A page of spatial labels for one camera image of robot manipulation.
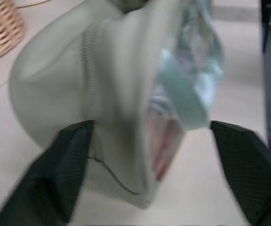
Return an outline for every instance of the cable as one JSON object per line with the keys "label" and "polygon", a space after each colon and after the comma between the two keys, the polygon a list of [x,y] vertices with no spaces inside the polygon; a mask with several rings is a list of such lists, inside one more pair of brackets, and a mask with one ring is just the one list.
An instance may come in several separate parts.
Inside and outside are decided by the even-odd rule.
{"label": "cable", "polygon": [[16,1],[16,8],[24,8],[24,7],[29,7],[29,6],[35,6],[35,5],[39,5],[41,3],[47,2],[50,0],[31,0],[30,3],[26,2],[26,0],[24,0],[24,2],[20,2],[20,1]]}
{"label": "cable", "polygon": [[120,180],[116,177],[116,175],[113,173],[113,171],[105,164],[104,161],[102,160],[99,160],[97,158],[92,158],[92,157],[89,157],[88,158],[89,160],[94,160],[95,162],[97,163],[100,163],[104,166],[104,168],[106,168],[106,170],[111,174],[111,176],[115,179],[115,181],[126,191],[134,194],[134,195],[140,195],[139,193],[136,193],[136,192],[133,192],[131,190],[129,190],[125,185],[122,184],[122,182],[120,182]]}

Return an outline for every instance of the white cord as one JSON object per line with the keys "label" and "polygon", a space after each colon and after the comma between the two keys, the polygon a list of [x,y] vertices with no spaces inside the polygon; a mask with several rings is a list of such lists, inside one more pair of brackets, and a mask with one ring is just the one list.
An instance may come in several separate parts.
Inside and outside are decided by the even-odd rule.
{"label": "white cord", "polygon": [[17,8],[35,6],[50,0],[15,0],[15,5]]}

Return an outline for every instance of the white tile floor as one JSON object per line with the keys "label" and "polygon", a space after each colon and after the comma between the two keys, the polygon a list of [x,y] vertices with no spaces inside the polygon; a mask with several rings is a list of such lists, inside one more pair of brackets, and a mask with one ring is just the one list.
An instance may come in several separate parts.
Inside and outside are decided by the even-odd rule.
{"label": "white tile floor", "polygon": [[257,8],[260,0],[213,0],[217,6]]}
{"label": "white tile floor", "polygon": [[[26,42],[46,24],[82,0],[53,0],[24,8],[24,40],[0,58],[0,204],[40,149],[15,119],[8,97],[11,65]],[[265,136],[260,31],[257,23],[216,21],[226,51],[225,78],[216,94],[212,120],[239,124]],[[153,205],[138,210],[84,191],[73,226],[83,225],[247,225],[220,171],[206,129],[188,134]]]}

